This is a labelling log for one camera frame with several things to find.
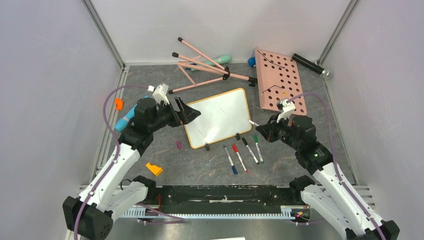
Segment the purple whiteboard marker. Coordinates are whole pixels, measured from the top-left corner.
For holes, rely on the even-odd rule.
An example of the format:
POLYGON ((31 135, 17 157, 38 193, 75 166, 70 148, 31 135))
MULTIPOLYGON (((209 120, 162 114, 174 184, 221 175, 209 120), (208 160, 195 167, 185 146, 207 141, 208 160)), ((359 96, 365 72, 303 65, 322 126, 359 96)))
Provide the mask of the purple whiteboard marker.
POLYGON ((248 120, 249 121, 249 123, 251 123, 253 126, 259 126, 259 124, 257 124, 257 123, 255 123, 254 121, 252 121, 252 120, 248 120))

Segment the yellow-framed whiteboard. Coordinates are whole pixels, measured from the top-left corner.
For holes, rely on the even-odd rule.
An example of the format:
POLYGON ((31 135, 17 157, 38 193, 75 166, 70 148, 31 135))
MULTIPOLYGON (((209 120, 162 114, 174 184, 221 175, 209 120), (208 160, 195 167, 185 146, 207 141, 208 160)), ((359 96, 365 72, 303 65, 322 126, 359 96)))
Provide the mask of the yellow-framed whiteboard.
POLYGON ((188 106, 201 113, 184 126, 192 149, 199 149, 252 129, 247 95, 243 88, 193 101, 188 106))

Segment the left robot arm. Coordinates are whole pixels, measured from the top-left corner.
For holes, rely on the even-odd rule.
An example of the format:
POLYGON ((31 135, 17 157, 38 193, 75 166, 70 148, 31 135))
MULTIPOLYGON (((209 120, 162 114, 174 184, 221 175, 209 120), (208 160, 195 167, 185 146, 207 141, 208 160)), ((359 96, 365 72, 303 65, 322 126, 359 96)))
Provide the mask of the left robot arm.
POLYGON ((130 185, 115 193, 129 169, 141 158, 154 140, 154 133, 166 126, 187 125, 201 112, 175 98, 178 111, 165 101, 141 98, 132 122, 121 132, 118 144, 106 165, 95 179, 78 195, 67 197, 63 204, 66 227, 74 237, 104 240, 114 222, 139 202, 153 203, 157 198, 156 182, 141 175, 130 185))

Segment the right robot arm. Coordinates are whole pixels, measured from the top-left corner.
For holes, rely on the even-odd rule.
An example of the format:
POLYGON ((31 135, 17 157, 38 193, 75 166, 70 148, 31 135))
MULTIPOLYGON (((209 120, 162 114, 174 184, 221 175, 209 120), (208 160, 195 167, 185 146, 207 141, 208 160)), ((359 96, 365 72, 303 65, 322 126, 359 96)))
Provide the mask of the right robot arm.
POLYGON ((398 225, 384 220, 350 184, 332 153, 317 140, 312 118, 277 118, 273 115, 255 129, 269 143, 281 141, 294 149, 298 163, 310 174, 290 182, 289 199, 311 206, 344 240, 396 240, 398 225))

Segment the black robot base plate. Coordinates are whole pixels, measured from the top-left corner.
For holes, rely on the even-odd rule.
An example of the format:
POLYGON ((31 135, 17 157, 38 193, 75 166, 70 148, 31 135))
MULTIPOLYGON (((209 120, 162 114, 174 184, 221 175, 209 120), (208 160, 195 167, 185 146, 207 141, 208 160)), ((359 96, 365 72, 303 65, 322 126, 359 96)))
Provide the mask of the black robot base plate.
POLYGON ((282 206, 306 207, 288 186, 163 185, 141 204, 166 214, 276 214, 282 206))

